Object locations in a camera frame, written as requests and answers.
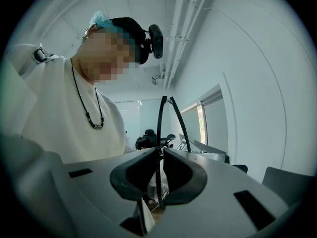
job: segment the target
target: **necklace pendant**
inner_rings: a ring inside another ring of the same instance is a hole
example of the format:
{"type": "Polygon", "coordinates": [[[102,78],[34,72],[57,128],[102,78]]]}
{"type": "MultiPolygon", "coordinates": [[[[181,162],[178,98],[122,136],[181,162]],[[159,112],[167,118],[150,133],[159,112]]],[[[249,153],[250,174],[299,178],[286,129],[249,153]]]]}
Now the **necklace pendant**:
{"type": "Polygon", "coordinates": [[[102,129],[102,127],[100,125],[95,124],[94,129],[102,129]]]}

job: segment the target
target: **rectangular slot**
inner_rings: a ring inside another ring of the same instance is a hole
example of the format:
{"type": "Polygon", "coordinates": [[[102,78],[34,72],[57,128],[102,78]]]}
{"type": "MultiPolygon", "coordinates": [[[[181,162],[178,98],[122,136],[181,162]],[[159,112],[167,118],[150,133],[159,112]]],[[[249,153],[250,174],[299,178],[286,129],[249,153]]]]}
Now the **rectangular slot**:
{"type": "Polygon", "coordinates": [[[69,176],[71,178],[75,178],[75,177],[84,176],[84,175],[89,174],[89,173],[92,173],[92,171],[90,169],[81,169],[81,170],[69,172],[69,176]]]}
{"type": "Polygon", "coordinates": [[[247,190],[234,193],[258,231],[271,224],[275,218],[247,190]]]}

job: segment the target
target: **white shirt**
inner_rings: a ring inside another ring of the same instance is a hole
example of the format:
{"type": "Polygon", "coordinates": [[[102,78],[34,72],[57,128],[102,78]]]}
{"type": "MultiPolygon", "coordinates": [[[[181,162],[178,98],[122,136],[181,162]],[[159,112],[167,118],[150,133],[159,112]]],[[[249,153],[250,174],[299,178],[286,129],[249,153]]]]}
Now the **white shirt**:
{"type": "MultiPolygon", "coordinates": [[[[25,69],[28,72],[22,74],[22,78],[34,99],[32,107],[20,107],[25,117],[24,125],[19,124],[21,135],[39,143],[46,151],[58,153],[64,163],[98,160],[135,151],[129,146],[116,105],[97,91],[105,120],[102,129],[92,128],[75,86],[70,58],[57,57],[36,64],[32,59],[36,48],[28,44],[17,45],[7,56],[17,72],[25,69]]],[[[91,120],[100,125],[95,87],[76,69],[74,73],[91,120]]],[[[31,99],[27,93],[22,94],[25,95],[23,99],[31,99]]]]}

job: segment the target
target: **black metal rod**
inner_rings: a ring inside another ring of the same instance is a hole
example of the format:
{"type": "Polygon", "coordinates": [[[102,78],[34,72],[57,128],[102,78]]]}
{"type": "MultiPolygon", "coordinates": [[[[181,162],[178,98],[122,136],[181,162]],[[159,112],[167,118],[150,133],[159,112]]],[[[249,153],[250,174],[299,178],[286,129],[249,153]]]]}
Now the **black metal rod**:
{"type": "Polygon", "coordinates": [[[141,225],[142,233],[143,233],[143,235],[146,235],[147,228],[145,226],[145,217],[144,217],[143,206],[142,206],[141,200],[137,201],[137,207],[139,207],[139,214],[140,214],[140,220],[141,220],[140,225],[141,225]]]}
{"type": "Polygon", "coordinates": [[[162,126],[162,116],[163,116],[163,109],[164,109],[164,105],[166,103],[167,97],[163,96],[162,100],[160,102],[160,107],[159,107],[159,113],[158,113],[158,129],[157,129],[157,147],[156,149],[159,150],[160,149],[160,129],[162,126]]]}
{"type": "Polygon", "coordinates": [[[187,144],[187,152],[191,153],[192,150],[190,149],[190,144],[189,144],[189,139],[188,139],[188,135],[187,135],[187,131],[186,131],[186,127],[185,127],[185,123],[183,121],[183,118],[182,118],[182,115],[178,109],[178,106],[174,100],[173,97],[170,97],[170,100],[172,101],[172,105],[174,107],[174,110],[176,112],[176,115],[177,115],[177,118],[179,120],[179,123],[180,123],[180,126],[182,127],[182,131],[183,131],[183,134],[184,134],[184,137],[185,137],[185,140],[186,140],[186,144],[187,144]]]}
{"type": "Polygon", "coordinates": [[[161,187],[161,180],[160,180],[160,159],[157,158],[157,169],[155,172],[156,176],[156,183],[157,183],[157,194],[158,194],[158,202],[161,209],[165,209],[165,204],[162,199],[162,187],[161,187]]]}
{"type": "Polygon", "coordinates": [[[248,214],[249,218],[258,231],[271,224],[275,218],[256,200],[247,190],[234,193],[240,205],[248,214]]]}

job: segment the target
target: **chair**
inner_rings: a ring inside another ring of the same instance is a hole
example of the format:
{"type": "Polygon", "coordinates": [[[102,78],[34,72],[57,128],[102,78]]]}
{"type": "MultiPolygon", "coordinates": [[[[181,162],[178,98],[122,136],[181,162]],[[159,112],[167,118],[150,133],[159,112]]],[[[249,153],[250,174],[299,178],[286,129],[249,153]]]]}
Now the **chair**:
{"type": "Polygon", "coordinates": [[[157,135],[155,134],[154,130],[152,129],[145,130],[145,135],[143,136],[147,137],[150,140],[152,147],[155,147],[157,145],[157,135]]]}
{"type": "Polygon", "coordinates": [[[278,194],[289,206],[301,201],[316,177],[268,167],[262,184],[278,194]]]}

